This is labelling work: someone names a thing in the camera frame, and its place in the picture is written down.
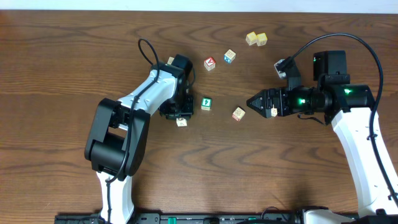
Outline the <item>white block soccer ball picture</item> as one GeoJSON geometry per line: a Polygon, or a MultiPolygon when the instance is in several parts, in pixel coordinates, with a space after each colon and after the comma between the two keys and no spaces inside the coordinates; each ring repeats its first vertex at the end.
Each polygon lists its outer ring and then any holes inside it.
{"type": "Polygon", "coordinates": [[[178,127],[186,127],[188,125],[187,120],[185,118],[177,118],[176,124],[178,127]]]}

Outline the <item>white block dragonfly picture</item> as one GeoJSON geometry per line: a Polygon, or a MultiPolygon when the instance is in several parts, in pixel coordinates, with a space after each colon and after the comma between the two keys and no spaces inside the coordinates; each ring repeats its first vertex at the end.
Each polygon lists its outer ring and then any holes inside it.
{"type": "Polygon", "coordinates": [[[271,116],[276,117],[277,116],[277,108],[272,108],[271,109],[271,116]]]}

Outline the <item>green edged alphabet block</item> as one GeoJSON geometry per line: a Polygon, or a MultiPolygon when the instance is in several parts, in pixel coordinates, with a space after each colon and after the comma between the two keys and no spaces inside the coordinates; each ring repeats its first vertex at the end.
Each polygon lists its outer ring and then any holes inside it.
{"type": "Polygon", "coordinates": [[[212,99],[203,97],[201,100],[201,109],[209,111],[211,110],[212,99]]]}

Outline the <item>white block red edge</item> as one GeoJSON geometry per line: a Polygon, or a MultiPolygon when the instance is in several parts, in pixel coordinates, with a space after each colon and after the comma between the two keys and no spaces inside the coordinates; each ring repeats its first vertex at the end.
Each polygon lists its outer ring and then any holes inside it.
{"type": "Polygon", "coordinates": [[[236,120],[236,121],[240,121],[243,116],[245,115],[245,111],[241,108],[241,107],[237,107],[232,114],[232,117],[236,120]]]}

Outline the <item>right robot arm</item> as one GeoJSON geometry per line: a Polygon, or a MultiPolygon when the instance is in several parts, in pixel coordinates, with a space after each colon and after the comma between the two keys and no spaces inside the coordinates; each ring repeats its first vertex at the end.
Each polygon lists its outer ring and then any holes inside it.
{"type": "Polygon", "coordinates": [[[360,216],[397,215],[397,174],[371,110],[375,99],[367,85],[352,85],[343,50],[313,55],[316,87],[304,87],[295,62],[279,60],[274,65],[287,86],[262,90],[246,104],[265,118],[297,114],[310,119],[324,114],[343,146],[354,180],[360,216]]]}

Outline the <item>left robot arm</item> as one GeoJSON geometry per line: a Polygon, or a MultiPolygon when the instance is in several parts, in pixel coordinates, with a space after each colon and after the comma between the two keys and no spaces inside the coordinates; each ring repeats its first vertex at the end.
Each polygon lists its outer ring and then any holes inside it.
{"type": "Polygon", "coordinates": [[[127,223],[134,211],[132,178],[145,154],[150,118],[159,112],[176,122],[193,115],[189,93],[191,62],[157,63],[137,89],[118,100],[104,98],[97,106],[85,146],[103,191],[100,223],[127,223]]]}

